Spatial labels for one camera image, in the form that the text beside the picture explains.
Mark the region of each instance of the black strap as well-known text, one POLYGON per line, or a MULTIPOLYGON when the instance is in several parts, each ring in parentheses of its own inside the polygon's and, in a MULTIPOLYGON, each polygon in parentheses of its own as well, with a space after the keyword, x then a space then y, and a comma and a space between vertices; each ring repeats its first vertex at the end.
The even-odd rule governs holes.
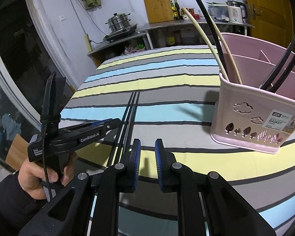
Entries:
POLYGON ((49 123, 59 123, 61 115, 60 114, 42 114, 40 122, 42 124, 49 124, 49 123))

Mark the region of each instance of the pink basket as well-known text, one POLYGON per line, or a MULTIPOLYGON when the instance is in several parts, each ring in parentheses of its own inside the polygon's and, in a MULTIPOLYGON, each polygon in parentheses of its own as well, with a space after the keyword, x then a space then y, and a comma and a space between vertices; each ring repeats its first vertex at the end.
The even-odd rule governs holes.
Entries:
POLYGON ((225 55, 230 82, 220 74, 219 101, 210 135, 217 143, 275 154, 295 131, 295 67, 277 93, 260 90, 258 86, 285 48, 243 35, 223 33, 223 36, 243 85, 236 83, 225 55))

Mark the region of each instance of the white wall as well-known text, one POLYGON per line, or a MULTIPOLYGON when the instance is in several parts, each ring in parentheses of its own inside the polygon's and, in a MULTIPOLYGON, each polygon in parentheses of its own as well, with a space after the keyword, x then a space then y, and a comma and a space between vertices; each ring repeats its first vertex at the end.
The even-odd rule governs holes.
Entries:
MULTIPOLYGON (((53 31, 59 39, 66 56, 71 61, 71 64, 68 65, 72 71, 71 74, 74 74, 77 82, 81 85, 90 74, 94 73, 95 65, 92 59, 87 56, 83 36, 84 31, 80 26, 70 0, 41 1, 53 31), (60 21, 59 16, 64 16, 65 20, 60 21)), ((224 3, 227 0, 203 0, 204 3, 206 1, 224 3)), ((96 28, 81 4, 76 0, 72 0, 72 2, 90 39, 101 42, 104 34, 96 28)), ((101 0, 101 2, 101 7, 90 9, 88 13, 105 34, 111 32, 105 23, 114 13, 131 13, 129 16, 131 24, 137 23, 138 28, 148 23, 143 0, 101 0)), ((178 3, 180 7, 194 7, 195 11, 198 10, 195 0, 178 0, 178 3)))

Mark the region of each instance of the cloud cutout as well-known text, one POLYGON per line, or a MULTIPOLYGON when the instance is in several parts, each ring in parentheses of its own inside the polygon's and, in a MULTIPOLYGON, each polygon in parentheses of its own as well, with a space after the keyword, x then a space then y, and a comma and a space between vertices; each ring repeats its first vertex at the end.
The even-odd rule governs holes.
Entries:
POLYGON ((261 117, 253 117, 251 118, 251 122, 254 124, 262 124, 263 123, 263 119, 261 117))
POLYGON ((252 109, 252 106, 248 105, 246 102, 235 104, 233 108, 235 112, 239 112, 241 114, 251 113, 252 109))

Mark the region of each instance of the silver screw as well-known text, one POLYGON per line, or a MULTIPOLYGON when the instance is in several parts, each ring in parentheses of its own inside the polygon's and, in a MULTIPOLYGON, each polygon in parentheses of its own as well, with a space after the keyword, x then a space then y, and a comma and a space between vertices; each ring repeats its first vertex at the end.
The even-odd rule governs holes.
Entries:
POLYGON ((211 177, 211 178, 213 178, 213 179, 218 179, 219 178, 219 174, 218 173, 216 173, 216 172, 211 172, 210 174, 209 174, 209 176, 211 177))
POLYGON ((121 170, 121 169, 123 169, 124 168, 124 165, 122 164, 122 163, 117 163, 116 165, 115 165, 115 169, 117 169, 117 170, 121 170))
POLYGON ((82 173, 78 174, 78 179, 84 180, 86 178, 87 178, 87 174, 86 173, 82 172, 82 173))
POLYGON ((175 162, 175 163, 173 163, 173 168, 175 168, 175 169, 180 169, 181 167, 182 167, 182 165, 179 163, 179 162, 175 162))

